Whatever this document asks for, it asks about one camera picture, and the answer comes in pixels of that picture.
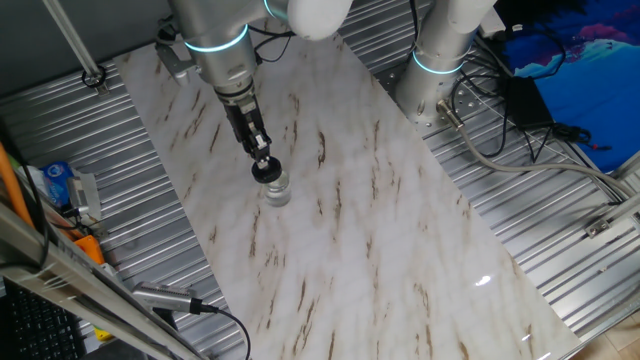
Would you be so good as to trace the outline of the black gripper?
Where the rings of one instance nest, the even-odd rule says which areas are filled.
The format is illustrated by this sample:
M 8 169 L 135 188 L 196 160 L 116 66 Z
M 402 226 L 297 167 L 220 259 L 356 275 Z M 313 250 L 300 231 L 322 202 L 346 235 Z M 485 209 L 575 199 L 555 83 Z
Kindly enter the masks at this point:
M 243 146 L 256 165 L 270 159 L 271 138 L 266 132 L 262 114 L 253 89 L 219 94 L 236 140 Z

